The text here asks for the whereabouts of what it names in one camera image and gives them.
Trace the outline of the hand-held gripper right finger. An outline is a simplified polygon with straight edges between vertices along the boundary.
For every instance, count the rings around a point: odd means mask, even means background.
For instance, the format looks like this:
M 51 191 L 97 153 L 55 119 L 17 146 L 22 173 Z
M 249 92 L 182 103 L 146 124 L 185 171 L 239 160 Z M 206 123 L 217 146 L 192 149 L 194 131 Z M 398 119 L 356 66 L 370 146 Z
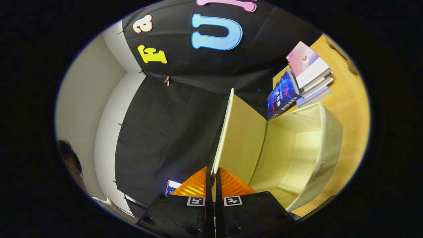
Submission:
M 268 191 L 256 192 L 223 168 L 216 174 L 217 238 L 270 238 L 294 219 Z

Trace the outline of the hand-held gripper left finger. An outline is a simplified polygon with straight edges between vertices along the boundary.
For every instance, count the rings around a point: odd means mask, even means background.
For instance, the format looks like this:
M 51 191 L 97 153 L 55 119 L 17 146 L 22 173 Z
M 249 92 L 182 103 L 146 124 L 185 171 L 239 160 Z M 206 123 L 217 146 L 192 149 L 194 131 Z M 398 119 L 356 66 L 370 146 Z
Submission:
M 159 194 L 136 224 L 159 238 L 213 238 L 214 210 L 208 167 L 195 172 L 173 193 Z

